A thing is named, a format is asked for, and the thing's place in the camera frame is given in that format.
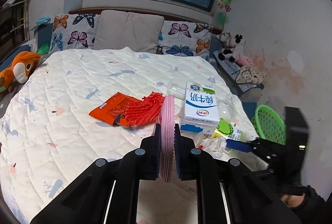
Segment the person's hand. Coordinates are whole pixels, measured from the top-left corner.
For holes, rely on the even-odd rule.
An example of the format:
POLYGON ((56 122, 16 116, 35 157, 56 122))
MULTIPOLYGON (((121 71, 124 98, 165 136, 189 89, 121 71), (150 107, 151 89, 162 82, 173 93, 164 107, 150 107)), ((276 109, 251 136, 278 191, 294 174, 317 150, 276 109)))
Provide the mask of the person's hand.
POLYGON ((305 196, 306 196, 305 193, 303 193, 301 196, 285 194, 280 199, 289 208, 296 208, 304 202, 305 196))

